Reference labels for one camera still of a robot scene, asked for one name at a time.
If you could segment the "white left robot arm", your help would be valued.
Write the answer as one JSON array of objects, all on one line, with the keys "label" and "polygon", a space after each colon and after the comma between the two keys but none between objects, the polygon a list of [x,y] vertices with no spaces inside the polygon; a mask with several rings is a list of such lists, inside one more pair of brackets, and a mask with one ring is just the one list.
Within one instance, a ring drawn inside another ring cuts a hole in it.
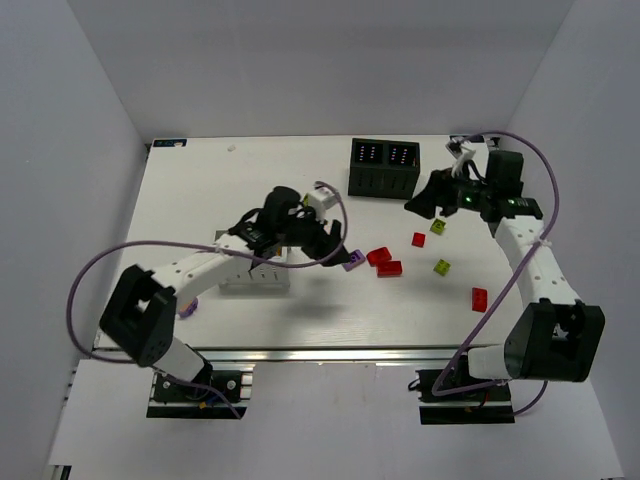
[{"label": "white left robot arm", "polygon": [[210,245],[189,245],[191,255],[145,270],[132,265],[118,279],[99,327],[140,367],[153,368],[172,382],[192,388],[209,385],[211,365],[174,334],[178,311],[198,295],[259,266],[277,266],[276,256],[297,247],[306,267],[347,262],[345,218],[328,221],[342,207],[339,192],[315,183],[305,195],[275,187],[264,204],[246,212]]}]

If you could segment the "purple orange lego piece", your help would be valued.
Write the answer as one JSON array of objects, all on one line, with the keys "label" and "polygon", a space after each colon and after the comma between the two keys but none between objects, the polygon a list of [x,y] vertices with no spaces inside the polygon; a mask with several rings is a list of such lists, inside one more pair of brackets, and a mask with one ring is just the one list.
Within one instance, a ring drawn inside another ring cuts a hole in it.
[{"label": "purple orange lego piece", "polygon": [[188,304],[181,306],[177,313],[180,319],[186,319],[193,315],[199,305],[199,299],[194,297]]}]

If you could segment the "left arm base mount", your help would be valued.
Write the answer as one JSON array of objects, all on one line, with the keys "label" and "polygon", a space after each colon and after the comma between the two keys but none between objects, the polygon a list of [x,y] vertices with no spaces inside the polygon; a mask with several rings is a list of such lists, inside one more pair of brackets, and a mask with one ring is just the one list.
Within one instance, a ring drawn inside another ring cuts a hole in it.
[{"label": "left arm base mount", "polygon": [[253,386],[254,365],[213,363],[211,388],[222,393],[235,409],[206,389],[180,385],[164,373],[154,373],[147,404],[150,419],[240,420],[246,413]]}]

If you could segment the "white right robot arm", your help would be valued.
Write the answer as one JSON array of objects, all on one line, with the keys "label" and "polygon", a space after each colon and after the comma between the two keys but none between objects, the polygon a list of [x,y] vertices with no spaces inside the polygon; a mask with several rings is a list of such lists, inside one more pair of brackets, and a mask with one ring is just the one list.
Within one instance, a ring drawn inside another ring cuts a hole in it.
[{"label": "white right robot arm", "polygon": [[583,382],[588,377],[605,326],[598,306],[585,304],[570,286],[547,242],[555,222],[545,221],[538,203],[522,195],[524,157],[492,150],[479,174],[473,152],[452,143],[452,167],[431,172],[426,187],[405,210],[426,219],[460,209],[479,213],[506,255],[512,276],[480,320],[485,325],[511,288],[520,293],[523,312],[506,339],[458,354],[471,378],[482,384],[533,379]]}]

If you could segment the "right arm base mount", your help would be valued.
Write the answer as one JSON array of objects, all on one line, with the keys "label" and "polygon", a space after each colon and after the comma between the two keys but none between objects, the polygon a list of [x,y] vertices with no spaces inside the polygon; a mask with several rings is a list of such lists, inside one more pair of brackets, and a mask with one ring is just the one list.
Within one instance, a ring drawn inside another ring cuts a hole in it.
[{"label": "right arm base mount", "polygon": [[421,425],[513,424],[514,410],[507,385],[474,389],[462,393],[435,396],[431,389],[438,370],[417,370],[407,385],[418,395]]}]

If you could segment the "purple sloped lego brick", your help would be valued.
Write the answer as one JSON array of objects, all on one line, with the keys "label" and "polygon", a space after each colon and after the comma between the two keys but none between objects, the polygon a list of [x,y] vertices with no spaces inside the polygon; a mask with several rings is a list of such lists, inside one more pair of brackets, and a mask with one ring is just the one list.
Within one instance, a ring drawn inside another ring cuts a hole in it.
[{"label": "purple sloped lego brick", "polygon": [[359,249],[356,249],[350,253],[349,261],[344,263],[342,267],[345,271],[350,272],[356,267],[362,265],[365,261],[366,256]]}]

